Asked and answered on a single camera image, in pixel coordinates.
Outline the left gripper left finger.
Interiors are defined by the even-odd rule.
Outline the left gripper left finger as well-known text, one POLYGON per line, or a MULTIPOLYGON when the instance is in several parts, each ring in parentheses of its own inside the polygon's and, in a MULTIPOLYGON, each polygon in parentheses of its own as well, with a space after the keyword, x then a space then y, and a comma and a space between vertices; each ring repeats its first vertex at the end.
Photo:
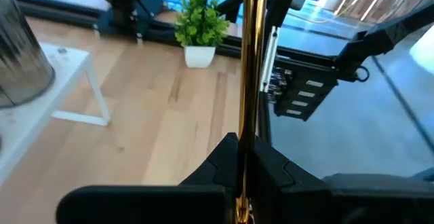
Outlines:
POLYGON ((66 194, 56 224, 235 224, 237 135, 179 185, 89 185, 66 194))

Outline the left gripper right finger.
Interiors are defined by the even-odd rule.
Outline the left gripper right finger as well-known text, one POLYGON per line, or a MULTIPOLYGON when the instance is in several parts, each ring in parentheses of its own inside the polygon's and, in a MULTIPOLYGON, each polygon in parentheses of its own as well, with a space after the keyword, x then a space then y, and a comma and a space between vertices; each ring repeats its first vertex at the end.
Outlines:
POLYGON ((434 183, 419 176, 319 179, 260 139, 252 161, 255 224, 434 224, 434 183))

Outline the short gold candlestick holder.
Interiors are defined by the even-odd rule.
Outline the short gold candlestick holder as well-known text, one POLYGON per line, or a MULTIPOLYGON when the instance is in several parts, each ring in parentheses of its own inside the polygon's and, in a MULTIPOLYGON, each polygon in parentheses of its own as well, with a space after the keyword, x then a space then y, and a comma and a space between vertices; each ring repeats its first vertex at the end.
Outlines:
POLYGON ((243 0, 236 224, 249 220, 248 173, 254 153, 267 0, 243 0))

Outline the silver tin candle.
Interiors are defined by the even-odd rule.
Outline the silver tin candle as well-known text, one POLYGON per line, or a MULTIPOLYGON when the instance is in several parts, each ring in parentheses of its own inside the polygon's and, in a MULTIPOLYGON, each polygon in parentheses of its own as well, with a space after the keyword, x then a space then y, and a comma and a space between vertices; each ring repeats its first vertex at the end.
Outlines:
POLYGON ((0 109, 38 98, 55 71, 16 0, 0 0, 0 109))

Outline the black box with silver labels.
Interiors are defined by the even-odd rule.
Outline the black box with silver labels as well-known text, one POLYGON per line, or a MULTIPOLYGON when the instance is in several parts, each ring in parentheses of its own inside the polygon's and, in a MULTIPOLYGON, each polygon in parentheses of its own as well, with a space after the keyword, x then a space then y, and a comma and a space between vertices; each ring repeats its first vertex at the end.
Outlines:
POLYGON ((337 85, 336 74, 330 67, 276 59, 268 100, 277 116, 306 121, 337 85))

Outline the white perforated shelf riser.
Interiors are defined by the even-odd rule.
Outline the white perforated shelf riser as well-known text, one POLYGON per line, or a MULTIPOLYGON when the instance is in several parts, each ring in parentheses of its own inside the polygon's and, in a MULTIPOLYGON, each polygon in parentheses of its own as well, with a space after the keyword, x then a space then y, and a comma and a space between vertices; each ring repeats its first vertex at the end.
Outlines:
POLYGON ((110 122, 109 110, 98 85, 90 53, 48 43, 42 43, 41 47, 53 65, 56 77, 46 92, 35 100, 0 110, 0 187, 51 118, 97 126, 107 126, 110 122), (87 75, 101 117, 58 109, 83 73, 87 75))

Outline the green plant in white pot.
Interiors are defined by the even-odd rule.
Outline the green plant in white pot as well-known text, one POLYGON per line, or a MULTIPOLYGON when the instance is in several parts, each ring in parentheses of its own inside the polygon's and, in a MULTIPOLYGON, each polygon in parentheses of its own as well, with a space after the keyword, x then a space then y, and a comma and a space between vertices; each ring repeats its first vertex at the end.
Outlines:
POLYGON ((175 38, 184 48, 188 68, 207 68, 230 25, 217 10, 219 0, 181 0, 174 23, 175 38))

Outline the white sheet with green print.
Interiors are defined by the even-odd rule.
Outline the white sheet with green print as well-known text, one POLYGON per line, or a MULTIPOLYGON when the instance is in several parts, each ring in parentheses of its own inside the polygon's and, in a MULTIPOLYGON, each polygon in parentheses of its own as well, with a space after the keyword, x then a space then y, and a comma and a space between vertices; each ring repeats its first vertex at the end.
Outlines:
POLYGON ((410 48, 417 65, 434 75, 434 25, 410 48))

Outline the silver frame bracket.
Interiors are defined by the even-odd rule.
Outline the silver frame bracket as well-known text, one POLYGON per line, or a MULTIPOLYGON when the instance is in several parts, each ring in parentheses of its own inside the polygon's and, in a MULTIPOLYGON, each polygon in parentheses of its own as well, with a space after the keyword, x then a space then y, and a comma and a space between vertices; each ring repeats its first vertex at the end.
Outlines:
POLYGON ((260 91, 264 93, 267 93, 269 91, 269 86, 271 83, 271 73, 273 70, 273 65, 274 65, 277 46, 278 46, 279 32, 280 32, 279 27, 272 26, 271 33, 269 35, 269 40, 267 42, 267 48, 264 57, 262 75, 260 80, 260 91))

